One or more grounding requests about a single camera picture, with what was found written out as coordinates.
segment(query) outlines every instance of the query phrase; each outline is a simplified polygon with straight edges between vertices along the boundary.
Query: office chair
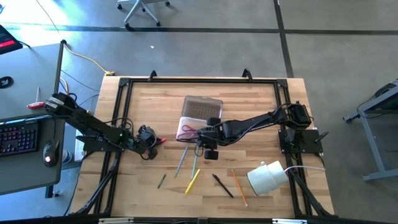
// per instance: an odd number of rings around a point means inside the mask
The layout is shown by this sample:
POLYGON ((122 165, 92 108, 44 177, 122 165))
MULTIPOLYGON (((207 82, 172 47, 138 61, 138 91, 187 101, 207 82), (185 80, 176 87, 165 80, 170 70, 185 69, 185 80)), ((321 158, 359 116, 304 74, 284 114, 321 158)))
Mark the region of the office chair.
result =
MULTIPOLYGON (((118 2, 129 2, 129 1, 133 1, 133 0, 118 0, 118 2)), ((141 7, 143 12, 148 12, 150 16, 152 16, 152 18, 154 18, 154 20, 156 21, 156 26, 160 26, 160 21, 156 18, 155 14, 148 8, 149 3, 156 3, 156 2, 164 2, 165 5, 167 7, 170 6, 170 3, 168 0, 135 0, 136 3, 135 5, 132 7, 132 9, 130 10, 129 14, 127 15, 127 17, 124 20, 124 24, 128 26, 128 22, 131 19, 131 17, 134 15, 134 13, 136 13, 136 11, 141 7)), ((116 7, 120 10, 122 9, 122 5, 120 5, 120 3, 118 3, 116 5, 116 7)))

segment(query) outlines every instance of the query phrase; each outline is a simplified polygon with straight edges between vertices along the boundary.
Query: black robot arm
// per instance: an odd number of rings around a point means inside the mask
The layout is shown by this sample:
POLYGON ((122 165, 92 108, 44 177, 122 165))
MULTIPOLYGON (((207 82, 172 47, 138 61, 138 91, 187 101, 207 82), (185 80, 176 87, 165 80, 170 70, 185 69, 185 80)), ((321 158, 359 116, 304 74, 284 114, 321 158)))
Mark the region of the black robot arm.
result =
POLYGON ((218 152, 214 151, 214 149, 217 149, 217 145, 228 146, 234 144, 251 131, 276 124, 284 124, 293 130, 299 131, 309 127, 311 119, 305 105, 301 105, 299 102, 283 104, 274 111, 244 121, 229 120, 221 122, 219 118, 210 118, 207 122, 207 127, 197 130, 195 143, 199 147, 210 149, 205 152, 205 159, 217 159, 218 152))
MULTIPOLYGON (((141 126, 138 135, 134 137, 132 132, 124 126, 114 127, 95 118, 87 110, 77 105, 76 101, 63 93, 54 93, 45 103, 45 110, 52 116, 63 118, 65 121, 79 130, 83 136, 76 138, 85 143, 85 151, 121 152, 124 149, 132 150, 142 155, 148 151, 146 159, 153 159, 157 155, 156 146, 162 144, 155 132, 150 127, 141 126)), ((122 123, 129 124, 133 128, 130 119, 120 118, 122 123)))

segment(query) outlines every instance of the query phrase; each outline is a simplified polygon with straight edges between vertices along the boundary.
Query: red object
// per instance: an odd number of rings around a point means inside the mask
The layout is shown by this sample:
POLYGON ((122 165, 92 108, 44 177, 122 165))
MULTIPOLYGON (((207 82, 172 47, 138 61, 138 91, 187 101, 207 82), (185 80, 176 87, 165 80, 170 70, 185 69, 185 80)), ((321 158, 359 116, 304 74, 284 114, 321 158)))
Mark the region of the red object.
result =
POLYGON ((7 46, 12 45, 12 44, 15 44, 15 41, 8 40, 8 41, 5 41, 3 43, 0 43, 0 47, 7 47, 7 46))
POLYGON ((44 106, 44 102, 35 102, 27 105, 29 109, 37 109, 37 108, 42 108, 44 106))

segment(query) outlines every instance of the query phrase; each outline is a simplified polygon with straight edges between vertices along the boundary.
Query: orange pencil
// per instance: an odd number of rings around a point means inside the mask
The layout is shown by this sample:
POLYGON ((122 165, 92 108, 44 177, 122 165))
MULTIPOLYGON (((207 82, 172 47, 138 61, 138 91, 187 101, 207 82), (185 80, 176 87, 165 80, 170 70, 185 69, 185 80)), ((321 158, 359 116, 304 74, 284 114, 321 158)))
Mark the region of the orange pencil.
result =
POLYGON ((246 205, 246 207, 248 207, 248 206, 249 206, 249 205, 248 205, 248 202, 246 201, 246 198, 244 198, 242 188, 241 188, 241 186, 239 185, 239 182, 238 182, 238 180, 237 180, 237 178, 236 178, 236 176, 235 176, 234 170, 231 169, 231 172, 232 172, 232 175, 234 176, 235 184, 236 184, 236 186, 238 186, 238 189, 239 189, 239 191, 241 192, 241 195, 242 195, 244 204, 246 205))

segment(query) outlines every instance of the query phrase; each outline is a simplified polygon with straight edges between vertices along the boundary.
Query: white cup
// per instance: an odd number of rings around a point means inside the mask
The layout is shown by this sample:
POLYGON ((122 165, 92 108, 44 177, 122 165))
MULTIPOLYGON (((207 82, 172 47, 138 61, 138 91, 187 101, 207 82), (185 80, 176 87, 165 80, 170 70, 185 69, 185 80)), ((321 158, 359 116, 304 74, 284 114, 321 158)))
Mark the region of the white cup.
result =
POLYGON ((258 168, 248 172, 248 179, 257 196, 275 190, 280 184, 289 181, 279 161, 268 166, 264 161, 261 162, 258 168))

